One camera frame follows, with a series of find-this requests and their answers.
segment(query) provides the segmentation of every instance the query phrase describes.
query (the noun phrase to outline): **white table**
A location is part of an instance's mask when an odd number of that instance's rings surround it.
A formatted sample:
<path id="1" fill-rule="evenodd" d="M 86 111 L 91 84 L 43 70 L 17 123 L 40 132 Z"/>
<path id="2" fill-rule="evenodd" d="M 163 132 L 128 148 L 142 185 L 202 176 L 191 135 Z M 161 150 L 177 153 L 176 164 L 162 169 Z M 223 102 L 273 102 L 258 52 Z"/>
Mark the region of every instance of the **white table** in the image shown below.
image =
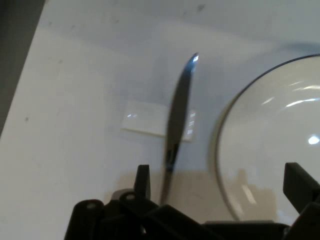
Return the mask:
<path id="1" fill-rule="evenodd" d="M 107 203 L 139 164 L 150 164 L 157 201 L 164 139 L 121 130 L 124 111 L 131 100 L 168 106 L 195 52 L 196 134 L 180 148 L 169 203 L 199 222 L 232 219 L 208 157 L 215 120 L 259 74 L 320 52 L 319 7 L 47 1 L 0 140 L 0 238 L 62 239 L 77 202 Z"/>

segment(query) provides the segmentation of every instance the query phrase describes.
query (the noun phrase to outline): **plate rim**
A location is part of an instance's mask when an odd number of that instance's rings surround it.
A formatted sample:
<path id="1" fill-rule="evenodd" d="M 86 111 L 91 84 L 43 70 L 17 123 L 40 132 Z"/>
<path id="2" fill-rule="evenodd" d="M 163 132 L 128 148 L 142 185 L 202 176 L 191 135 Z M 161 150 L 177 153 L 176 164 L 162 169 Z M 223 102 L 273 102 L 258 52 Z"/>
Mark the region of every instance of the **plate rim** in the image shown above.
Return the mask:
<path id="1" fill-rule="evenodd" d="M 238 99 L 240 98 L 240 96 L 248 89 L 250 88 L 256 81 L 258 81 L 259 79 L 261 79 L 264 75 L 267 75 L 268 73 L 270 73 L 271 71 L 282 67 L 283 65 L 295 62 L 295 61 L 299 61 L 299 60 L 303 60 L 303 59 L 307 59 L 307 58 L 314 58 L 314 57 L 320 57 L 320 53 L 315 53 L 315 54 L 311 54 L 311 55 L 306 55 L 306 56 L 301 56 L 301 57 L 297 57 L 288 61 L 285 61 L 283 63 L 280 63 L 272 68 L 270 68 L 269 70 L 265 71 L 264 73 L 262 73 L 261 75 L 259 75 L 258 77 L 256 77 L 255 79 L 253 79 L 247 86 L 245 86 L 237 95 L 235 95 L 235 97 L 231 100 L 231 102 L 226 106 L 225 110 L 223 110 L 220 114 L 222 114 L 221 120 L 220 120 L 220 124 L 218 126 L 218 130 L 217 130 L 217 135 L 216 135 L 216 141 L 214 144 L 214 168 L 215 168 L 215 175 L 216 175 L 216 179 L 217 179 L 217 184 L 218 184 L 218 188 L 220 190 L 220 193 L 222 195 L 222 199 L 226 204 L 227 209 L 229 210 L 231 216 L 234 218 L 234 220 L 236 221 L 241 221 L 241 218 L 238 216 L 238 214 L 236 213 L 233 205 L 230 203 L 229 201 L 229 197 L 227 195 L 227 191 L 226 191 L 226 187 L 225 184 L 223 183 L 223 177 L 221 174 L 221 166 L 220 166 L 220 160 L 218 158 L 219 156 L 219 146 L 220 146 L 220 141 L 221 141 L 221 135 L 222 135 L 222 131 L 223 128 L 225 126 L 226 120 L 229 116 L 229 113 L 231 112 L 233 106 L 236 104 L 236 102 L 238 101 Z"/>

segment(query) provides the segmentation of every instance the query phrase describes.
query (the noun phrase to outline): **knife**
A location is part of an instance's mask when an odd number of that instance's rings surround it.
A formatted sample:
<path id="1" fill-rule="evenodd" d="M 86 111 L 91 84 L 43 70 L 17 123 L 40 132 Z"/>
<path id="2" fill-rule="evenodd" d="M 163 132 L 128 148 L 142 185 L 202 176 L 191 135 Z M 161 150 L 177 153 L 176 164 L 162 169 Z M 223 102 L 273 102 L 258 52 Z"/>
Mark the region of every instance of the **knife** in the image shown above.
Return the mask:
<path id="1" fill-rule="evenodd" d="M 191 80 L 193 73 L 195 72 L 198 59 L 199 54 L 195 53 L 186 63 L 173 95 L 166 129 L 163 183 L 160 205 L 165 204 L 168 200 L 177 154 L 187 119 Z"/>

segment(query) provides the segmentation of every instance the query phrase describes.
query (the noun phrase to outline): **white surface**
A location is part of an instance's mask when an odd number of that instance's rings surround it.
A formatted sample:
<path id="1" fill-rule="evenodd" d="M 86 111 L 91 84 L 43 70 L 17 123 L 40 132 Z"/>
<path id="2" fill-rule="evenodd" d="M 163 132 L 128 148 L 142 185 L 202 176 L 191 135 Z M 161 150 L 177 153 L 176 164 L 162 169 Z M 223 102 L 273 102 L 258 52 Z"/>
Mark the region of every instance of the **white surface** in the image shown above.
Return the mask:
<path id="1" fill-rule="evenodd" d="M 272 70 L 227 114 L 218 144 L 219 170 L 241 220 L 292 224 L 298 217 L 283 194 L 286 162 L 299 163 L 320 181 L 319 66 L 317 56 Z"/>
<path id="2" fill-rule="evenodd" d="M 215 120 L 264 71 L 319 52 L 319 7 L 292 0 L 47 1 L 0 140 L 0 238 L 62 239 L 75 203 L 108 202 L 132 186 L 138 164 L 150 164 L 157 201 L 164 141 L 121 130 L 122 119 L 128 101 L 169 106 L 195 52 L 196 138 L 179 150 L 169 202 L 199 222 L 230 220 L 208 168 Z"/>
<path id="3" fill-rule="evenodd" d="M 164 137 L 170 108 L 155 103 L 128 101 L 123 116 L 122 128 L 138 133 Z M 191 142 L 195 133 L 196 112 L 190 110 L 186 119 L 182 140 Z"/>

